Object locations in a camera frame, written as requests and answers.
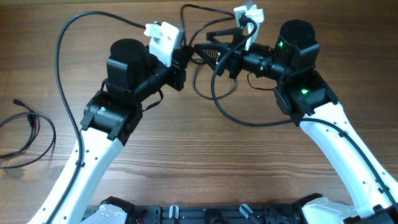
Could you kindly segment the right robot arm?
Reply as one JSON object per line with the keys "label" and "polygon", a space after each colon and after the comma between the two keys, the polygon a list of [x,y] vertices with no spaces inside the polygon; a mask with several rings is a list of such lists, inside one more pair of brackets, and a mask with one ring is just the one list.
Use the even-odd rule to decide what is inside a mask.
{"label": "right robot arm", "polygon": [[242,70],[276,81],[274,95],[287,122],[300,127],[323,151],[353,201],[330,202],[312,194],[294,205],[302,223],[396,223],[397,182],[378,163],[348,121],[338,97],[316,71],[319,45],[309,22],[290,20],[274,47],[246,45],[241,27],[210,32],[195,52],[214,71],[236,78]]}

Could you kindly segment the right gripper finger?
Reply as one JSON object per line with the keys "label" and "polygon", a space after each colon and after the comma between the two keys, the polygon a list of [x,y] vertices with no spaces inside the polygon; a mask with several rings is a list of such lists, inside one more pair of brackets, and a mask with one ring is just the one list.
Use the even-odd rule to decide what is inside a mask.
{"label": "right gripper finger", "polygon": [[194,51],[212,70],[215,70],[222,57],[231,50],[231,46],[231,44],[226,42],[195,44]]}
{"label": "right gripper finger", "polygon": [[233,39],[230,42],[232,45],[238,45],[240,42],[245,40],[246,36],[243,34],[243,29],[239,27],[217,30],[206,33],[206,40],[209,44],[220,44],[221,42],[216,37],[232,36]]}

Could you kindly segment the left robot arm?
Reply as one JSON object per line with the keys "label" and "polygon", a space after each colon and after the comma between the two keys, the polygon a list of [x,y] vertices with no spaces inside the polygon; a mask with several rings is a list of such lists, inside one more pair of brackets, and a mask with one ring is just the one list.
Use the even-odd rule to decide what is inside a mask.
{"label": "left robot arm", "polygon": [[73,152],[31,223],[81,222],[105,171],[142,119],[142,102],[164,85],[181,90],[192,54],[188,46],[161,51],[135,39],[112,44],[108,76],[85,106]]}

